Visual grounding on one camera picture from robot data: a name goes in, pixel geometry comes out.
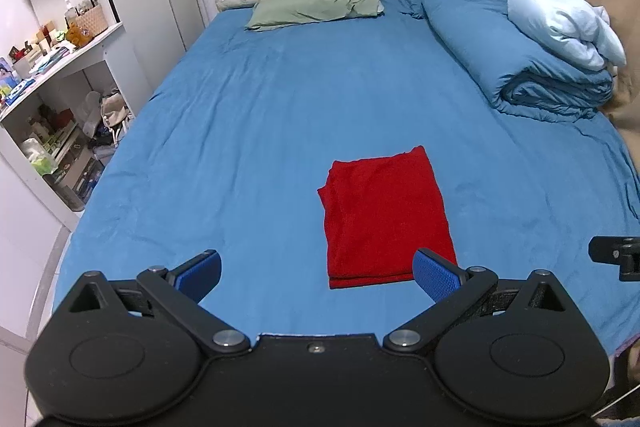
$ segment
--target folded red cloth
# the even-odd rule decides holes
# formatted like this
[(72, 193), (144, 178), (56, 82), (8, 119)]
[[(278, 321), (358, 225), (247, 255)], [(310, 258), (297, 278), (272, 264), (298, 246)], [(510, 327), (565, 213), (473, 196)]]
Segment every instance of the folded red cloth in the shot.
[(456, 263), (442, 195), (424, 147), (387, 158), (334, 162), (318, 189), (329, 288), (414, 278), (418, 248)]

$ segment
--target wicker basket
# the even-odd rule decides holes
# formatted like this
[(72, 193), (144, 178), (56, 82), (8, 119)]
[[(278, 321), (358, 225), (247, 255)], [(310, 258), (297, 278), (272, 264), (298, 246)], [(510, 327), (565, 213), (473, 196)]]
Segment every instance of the wicker basket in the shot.
[(104, 18), (102, 6), (99, 4), (91, 8), (88, 12), (79, 15), (74, 21), (79, 27), (89, 30), (94, 36), (102, 33), (109, 27), (107, 19)]

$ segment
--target bolt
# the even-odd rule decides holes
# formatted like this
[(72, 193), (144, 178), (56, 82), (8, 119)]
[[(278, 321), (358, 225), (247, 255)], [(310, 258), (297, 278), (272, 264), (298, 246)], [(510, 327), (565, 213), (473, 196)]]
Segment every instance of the bolt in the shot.
[(306, 350), (308, 350), (308, 352), (310, 353), (313, 353), (314, 355), (319, 355), (320, 353), (325, 352), (325, 347), (322, 342), (313, 342), (306, 346)]
[(234, 347), (244, 341), (244, 334), (238, 330), (220, 330), (213, 335), (213, 342), (222, 347)]
[(414, 330), (396, 330), (389, 334), (389, 340), (400, 347), (415, 346), (420, 342), (420, 333)]

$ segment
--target black mount bracket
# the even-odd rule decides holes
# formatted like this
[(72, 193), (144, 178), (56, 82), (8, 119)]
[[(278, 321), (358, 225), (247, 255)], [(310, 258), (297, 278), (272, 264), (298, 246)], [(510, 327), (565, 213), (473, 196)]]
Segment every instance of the black mount bracket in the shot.
[(620, 265), (621, 281), (640, 281), (640, 237), (596, 236), (589, 242), (589, 257)]
[(31, 350), (41, 427), (593, 426), (609, 363), (547, 270), (499, 280), (421, 249), (436, 304), (385, 336), (249, 339), (199, 307), (215, 251), (135, 280), (87, 272)]

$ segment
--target tiled floor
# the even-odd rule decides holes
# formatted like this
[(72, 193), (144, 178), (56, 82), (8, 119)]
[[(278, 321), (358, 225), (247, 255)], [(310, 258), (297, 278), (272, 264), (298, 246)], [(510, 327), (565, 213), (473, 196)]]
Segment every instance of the tiled floor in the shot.
[[(58, 263), (58, 266), (56, 267), (56, 271), (53, 275), (51, 288), (49, 289), (49, 294), (47, 295), (47, 301), (46, 301), (46, 304), (44, 305), (44, 311), (42, 313), (42, 320), (40, 321), (40, 328), (38, 328), (38, 334), (40, 334), (44, 326), (47, 324), (47, 322), (49, 322), (49, 319), (51, 318), (51, 314), (53, 312), (53, 297), (56, 292), (56, 284), (58, 283), (58, 277), (60, 275), (60, 266), (62, 265), (62, 260), (65, 257), (66, 249), (69, 246), (70, 240), (71, 240), (71, 235), (69, 235), (69, 238), (66, 241), (65, 250), (62, 252), (62, 255), (60, 256), (60, 262)], [(33, 426), (41, 418), (42, 418), (42, 415), (40, 414), (40, 411), (38, 410), (38, 407), (36, 406), (36, 403), (34, 402), (33, 397), (31, 396), (31, 393), (29, 393), (29, 396), (27, 398), (26, 417), (24, 419), (25, 427)]]

